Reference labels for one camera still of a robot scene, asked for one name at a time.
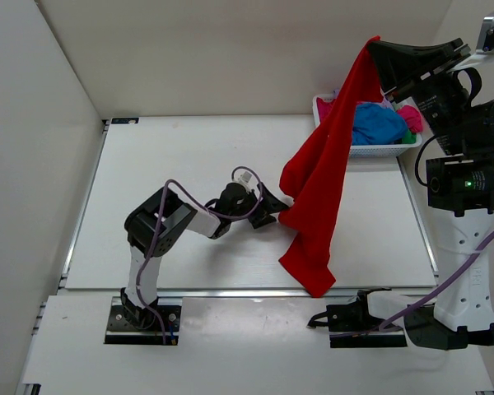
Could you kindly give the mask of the red t shirt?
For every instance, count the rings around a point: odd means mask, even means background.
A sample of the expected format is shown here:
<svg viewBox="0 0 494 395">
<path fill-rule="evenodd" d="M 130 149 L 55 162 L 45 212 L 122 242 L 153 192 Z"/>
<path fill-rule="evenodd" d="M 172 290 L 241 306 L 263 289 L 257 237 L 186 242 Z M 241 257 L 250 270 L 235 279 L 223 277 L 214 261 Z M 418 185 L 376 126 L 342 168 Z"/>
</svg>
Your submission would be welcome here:
<svg viewBox="0 0 494 395">
<path fill-rule="evenodd" d="M 331 110 L 283 167 L 279 188 L 293 204 L 278 220 L 296 236 L 279 262 L 314 298 L 323 296 L 336 281 L 329 270 L 330 246 L 357 105 L 380 101 L 378 72 L 370 52 L 363 47 Z"/>
</svg>

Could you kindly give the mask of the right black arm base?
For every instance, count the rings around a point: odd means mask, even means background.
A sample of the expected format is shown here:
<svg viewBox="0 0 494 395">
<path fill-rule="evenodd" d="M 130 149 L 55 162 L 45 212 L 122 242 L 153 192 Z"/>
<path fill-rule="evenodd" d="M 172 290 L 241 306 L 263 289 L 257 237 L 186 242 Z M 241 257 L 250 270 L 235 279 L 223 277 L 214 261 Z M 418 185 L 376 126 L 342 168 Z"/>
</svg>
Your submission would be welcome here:
<svg viewBox="0 0 494 395">
<path fill-rule="evenodd" d="M 332 349 L 407 347 L 402 328 L 393 332 L 380 332 L 381 319 L 369 313 L 367 296 L 379 290 L 387 288 L 359 290 L 345 304 L 327 304 L 325 311 L 310 318 L 307 328 L 327 328 Z"/>
</svg>

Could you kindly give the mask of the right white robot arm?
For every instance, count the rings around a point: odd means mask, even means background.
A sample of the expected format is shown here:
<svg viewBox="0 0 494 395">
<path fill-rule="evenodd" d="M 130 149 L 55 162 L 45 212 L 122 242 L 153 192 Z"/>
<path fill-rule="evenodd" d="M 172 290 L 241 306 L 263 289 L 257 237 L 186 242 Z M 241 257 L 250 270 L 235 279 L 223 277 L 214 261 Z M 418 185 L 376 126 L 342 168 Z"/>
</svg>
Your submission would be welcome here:
<svg viewBox="0 0 494 395">
<path fill-rule="evenodd" d="M 494 346 L 487 246 L 494 240 L 494 99 L 475 105 L 482 78 L 465 67 L 461 39 L 433 46 L 377 40 L 368 51 L 386 97 L 412 99 L 444 155 L 419 181 L 437 227 L 438 286 L 414 303 L 372 291 L 352 310 L 372 329 L 398 325 L 420 347 L 443 351 Z"/>
</svg>

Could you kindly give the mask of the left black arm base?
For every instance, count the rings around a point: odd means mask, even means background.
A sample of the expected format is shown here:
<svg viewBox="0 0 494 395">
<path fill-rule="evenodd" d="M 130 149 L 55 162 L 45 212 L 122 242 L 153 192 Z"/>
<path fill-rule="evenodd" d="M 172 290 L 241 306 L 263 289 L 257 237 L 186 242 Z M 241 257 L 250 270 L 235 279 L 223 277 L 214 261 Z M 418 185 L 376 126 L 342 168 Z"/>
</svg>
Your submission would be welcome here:
<svg viewBox="0 0 494 395">
<path fill-rule="evenodd" d="M 105 328 L 104 343 L 109 345 L 177 346 L 179 343 L 180 304 L 152 304 L 155 310 L 137 307 L 126 295 L 113 298 Z"/>
</svg>

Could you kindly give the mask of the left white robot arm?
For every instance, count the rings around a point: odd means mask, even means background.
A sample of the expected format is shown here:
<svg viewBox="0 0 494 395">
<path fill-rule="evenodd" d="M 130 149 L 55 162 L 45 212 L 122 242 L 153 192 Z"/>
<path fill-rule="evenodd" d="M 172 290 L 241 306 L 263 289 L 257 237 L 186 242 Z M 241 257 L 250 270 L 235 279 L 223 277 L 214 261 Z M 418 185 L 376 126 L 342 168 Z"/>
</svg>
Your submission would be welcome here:
<svg viewBox="0 0 494 395">
<path fill-rule="evenodd" d="M 263 183 L 259 182 L 257 188 L 255 192 L 244 182 L 232 181 L 218 198 L 200 207 L 163 187 L 128 215 L 124 229 L 132 263 L 123 295 L 131 302 L 126 314 L 136 327 L 145 328 L 155 320 L 161 259 L 186 230 L 218 239 L 236 221 L 247 220 L 258 229 L 275 222 L 275 215 L 289 208 Z"/>
</svg>

